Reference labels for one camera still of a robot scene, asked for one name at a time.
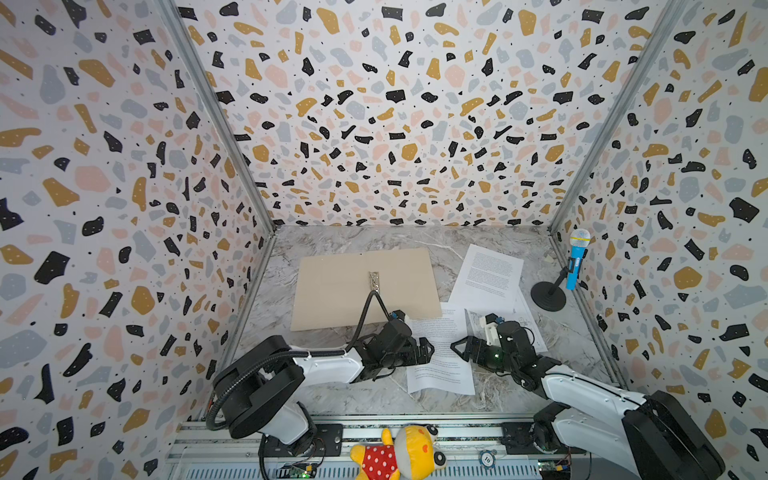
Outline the white text sheet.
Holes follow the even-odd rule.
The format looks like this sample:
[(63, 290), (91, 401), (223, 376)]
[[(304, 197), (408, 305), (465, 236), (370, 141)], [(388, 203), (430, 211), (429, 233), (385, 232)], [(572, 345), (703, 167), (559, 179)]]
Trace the white text sheet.
[(523, 266), (522, 259), (471, 245), (449, 302), (481, 316), (512, 318), (523, 309), (519, 286)]
[(443, 302), (434, 319), (407, 320), (414, 337), (425, 337), (435, 348), (425, 365), (407, 368), (409, 393), (437, 389), (458, 395), (474, 395), (472, 367), (453, 352), (450, 345), (468, 335), (465, 310)]

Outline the beige manila folder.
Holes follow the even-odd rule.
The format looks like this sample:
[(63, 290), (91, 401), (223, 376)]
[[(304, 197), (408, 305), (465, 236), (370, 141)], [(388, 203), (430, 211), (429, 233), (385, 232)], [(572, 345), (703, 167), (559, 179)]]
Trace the beige manila folder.
[(300, 262), (291, 330), (357, 325), (373, 274), (389, 311), (401, 310), (412, 320), (441, 315), (425, 248), (311, 256)]

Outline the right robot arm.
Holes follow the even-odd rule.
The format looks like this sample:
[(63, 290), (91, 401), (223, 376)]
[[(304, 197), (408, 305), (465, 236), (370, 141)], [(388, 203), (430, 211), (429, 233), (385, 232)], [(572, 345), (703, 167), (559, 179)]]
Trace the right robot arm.
[(670, 394), (641, 394), (577, 373), (538, 354), (525, 327), (506, 321), (498, 342), (467, 336), (451, 344), (462, 360), (510, 377), (547, 400), (529, 428), (542, 453), (576, 448), (641, 479), (717, 479), (725, 463), (682, 405)]

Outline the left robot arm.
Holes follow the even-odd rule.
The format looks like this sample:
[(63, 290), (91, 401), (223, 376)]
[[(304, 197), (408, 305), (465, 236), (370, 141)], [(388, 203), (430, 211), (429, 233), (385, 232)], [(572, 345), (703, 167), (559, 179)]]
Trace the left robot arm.
[(273, 335), (214, 379), (206, 427), (226, 430), (233, 439), (259, 433), (298, 455), (318, 436), (307, 408), (296, 399), (300, 388), (376, 381), (401, 367), (426, 365), (434, 353), (432, 343), (415, 338), (397, 313), (378, 332), (358, 334), (336, 349), (299, 349)]

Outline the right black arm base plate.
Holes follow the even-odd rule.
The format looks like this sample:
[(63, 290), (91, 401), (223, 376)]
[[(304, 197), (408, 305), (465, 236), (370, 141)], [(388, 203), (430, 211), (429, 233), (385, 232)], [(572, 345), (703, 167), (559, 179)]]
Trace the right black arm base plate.
[(500, 443), (507, 454), (565, 455), (585, 454), (585, 451), (567, 446), (546, 422), (512, 421), (501, 424)]

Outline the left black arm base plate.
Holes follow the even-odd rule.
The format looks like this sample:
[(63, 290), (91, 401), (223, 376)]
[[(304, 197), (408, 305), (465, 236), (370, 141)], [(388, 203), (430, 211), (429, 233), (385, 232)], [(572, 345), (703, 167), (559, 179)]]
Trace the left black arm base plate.
[(339, 457), (343, 432), (341, 423), (326, 423), (313, 426), (292, 444), (284, 444), (276, 437), (267, 436), (263, 453), (266, 458)]

